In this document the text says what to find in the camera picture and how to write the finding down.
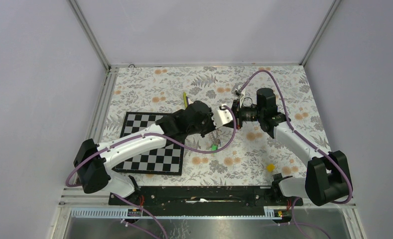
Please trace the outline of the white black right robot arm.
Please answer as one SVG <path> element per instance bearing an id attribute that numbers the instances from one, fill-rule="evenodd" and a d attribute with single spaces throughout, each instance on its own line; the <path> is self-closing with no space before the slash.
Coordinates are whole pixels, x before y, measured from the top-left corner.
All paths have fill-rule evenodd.
<path id="1" fill-rule="evenodd" d="M 235 90 L 234 93 L 238 97 L 232 104 L 237 126 L 258 122 L 264 132 L 294 153 L 307 168 L 304 178 L 274 175 L 270 197 L 275 204 L 283 205 L 290 197 L 308 198 L 317 206 L 338 204 L 343 197 L 352 198 L 350 170 L 343 152 L 326 153 L 289 126 L 286 115 L 278 111 L 272 89 L 257 90 L 257 101 L 250 106 L 243 105 L 243 91 Z"/>

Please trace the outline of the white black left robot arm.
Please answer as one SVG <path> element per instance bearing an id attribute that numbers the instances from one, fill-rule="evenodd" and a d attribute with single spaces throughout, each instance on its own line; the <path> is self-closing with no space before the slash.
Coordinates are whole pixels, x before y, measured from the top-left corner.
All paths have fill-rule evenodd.
<path id="1" fill-rule="evenodd" d="M 82 142 L 74 159 L 74 172 L 84 193 L 109 191 L 120 195 L 132 205 L 139 200 L 139 190 L 129 176 L 113 168 L 119 163 L 144 152 L 163 148 L 169 143 L 184 143 L 189 135 L 201 136 L 216 128 L 214 111 L 201 101 L 191 103 L 157 120 L 150 126 L 109 143 L 95 143 L 93 139 Z"/>

